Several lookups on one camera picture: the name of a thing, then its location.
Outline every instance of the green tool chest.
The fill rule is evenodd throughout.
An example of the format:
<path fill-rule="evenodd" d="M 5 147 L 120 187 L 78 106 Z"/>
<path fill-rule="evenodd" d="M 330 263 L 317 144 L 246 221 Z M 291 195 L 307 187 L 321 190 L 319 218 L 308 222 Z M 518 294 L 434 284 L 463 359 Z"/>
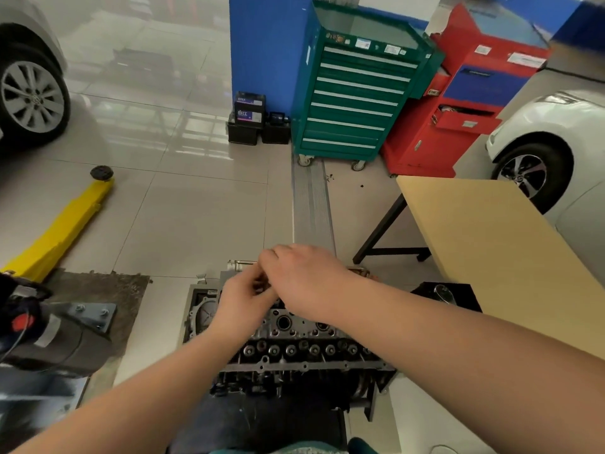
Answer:
<path fill-rule="evenodd" d="M 374 159 L 407 98 L 421 98 L 443 60 L 407 22 L 315 0 L 291 111 L 301 165 L 315 156 Z"/>

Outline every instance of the forearm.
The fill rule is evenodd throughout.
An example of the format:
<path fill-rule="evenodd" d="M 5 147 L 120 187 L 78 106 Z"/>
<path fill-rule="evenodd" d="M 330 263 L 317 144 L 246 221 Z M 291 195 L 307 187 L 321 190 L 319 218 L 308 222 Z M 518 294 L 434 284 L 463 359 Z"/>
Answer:
<path fill-rule="evenodd" d="M 342 296 L 346 308 L 335 326 L 396 366 L 501 454 L 605 451 L 600 359 L 367 279 L 357 278 Z"/>
<path fill-rule="evenodd" d="M 162 453 L 240 345 L 209 328 L 14 452 Z"/>

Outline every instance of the wooden table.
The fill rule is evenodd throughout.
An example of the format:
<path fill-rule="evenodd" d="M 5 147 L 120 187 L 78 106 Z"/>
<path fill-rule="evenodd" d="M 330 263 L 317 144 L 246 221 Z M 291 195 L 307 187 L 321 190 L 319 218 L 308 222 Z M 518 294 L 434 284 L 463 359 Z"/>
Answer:
<path fill-rule="evenodd" d="M 354 258 L 431 254 L 481 309 L 605 359 L 605 290 L 512 182 L 399 176 L 400 196 Z M 428 247 L 375 249 L 409 206 Z"/>

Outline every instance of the red button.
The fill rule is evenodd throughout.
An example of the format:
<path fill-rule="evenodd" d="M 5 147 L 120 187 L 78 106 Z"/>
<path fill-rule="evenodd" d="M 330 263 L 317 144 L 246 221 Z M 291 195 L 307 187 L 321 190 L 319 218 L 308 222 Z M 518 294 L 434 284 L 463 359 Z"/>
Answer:
<path fill-rule="evenodd" d="M 34 323 L 34 316 L 29 316 L 29 321 L 27 321 L 28 315 L 26 313 L 22 313 L 13 319 L 13 331 L 21 331 L 26 327 L 29 328 Z"/>

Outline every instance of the car door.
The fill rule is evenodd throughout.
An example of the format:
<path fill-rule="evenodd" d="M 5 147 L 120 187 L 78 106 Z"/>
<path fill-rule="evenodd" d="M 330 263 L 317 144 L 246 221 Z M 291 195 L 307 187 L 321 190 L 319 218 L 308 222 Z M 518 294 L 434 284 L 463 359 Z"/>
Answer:
<path fill-rule="evenodd" d="M 595 278 L 605 285 L 605 180 L 571 204 L 556 222 L 567 241 Z"/>

